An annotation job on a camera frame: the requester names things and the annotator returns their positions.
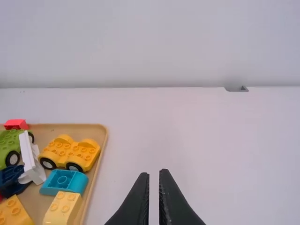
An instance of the white lego piece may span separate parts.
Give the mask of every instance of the white lego piece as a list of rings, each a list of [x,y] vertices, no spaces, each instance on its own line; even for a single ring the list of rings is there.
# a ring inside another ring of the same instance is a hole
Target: white lego piece
[[[24,173],[19,177],[21,184],[33,181],[36,185],[43,183],[47,177],[44,168],[38,161],[39,149],[36,144],[32,144],[28,131],[19,135],[21,155],[24,165]]]

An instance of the yellow lego car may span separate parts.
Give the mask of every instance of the yellow lego car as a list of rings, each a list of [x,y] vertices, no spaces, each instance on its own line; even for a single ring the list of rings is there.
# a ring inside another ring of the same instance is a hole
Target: yellow lego car
[[[38,160],[48,170],[65,167],[83,173],[92,168],[100,151],[100,146],[93,139],[75,142],[69,135],[59,135],[43,149]]]

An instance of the toy car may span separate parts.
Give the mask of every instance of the toy car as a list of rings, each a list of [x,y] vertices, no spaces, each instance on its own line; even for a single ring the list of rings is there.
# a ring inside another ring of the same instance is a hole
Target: toy car
[[[92,139],[75,142],[69,135],[59,135],[43,149],[38,160],[45,169],[65,167],[86,172],[92,168],[100,151],[100,146]]]
[[[24,130],[3,130],[0,131],[0,170],[10,165],[17,165],[20,161],[19,134]],[[34,136],[28,131],[30,141],[34,143]]]

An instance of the white wall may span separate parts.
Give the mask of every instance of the white wall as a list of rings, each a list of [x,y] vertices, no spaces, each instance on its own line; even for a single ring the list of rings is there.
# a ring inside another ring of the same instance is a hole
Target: white wall
[[[300,84],[299,0],[6,0],[0,87]]]

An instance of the green lego car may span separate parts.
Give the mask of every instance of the green lego car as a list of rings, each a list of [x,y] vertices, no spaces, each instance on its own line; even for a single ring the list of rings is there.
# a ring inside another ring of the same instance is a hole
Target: green lego car
[[[23,132],[23,129],[0,131],[0,170],[19,163],[21,154],[19,134]],[[28,135],[34,143],[34,136],[30,130],[28,130]]]

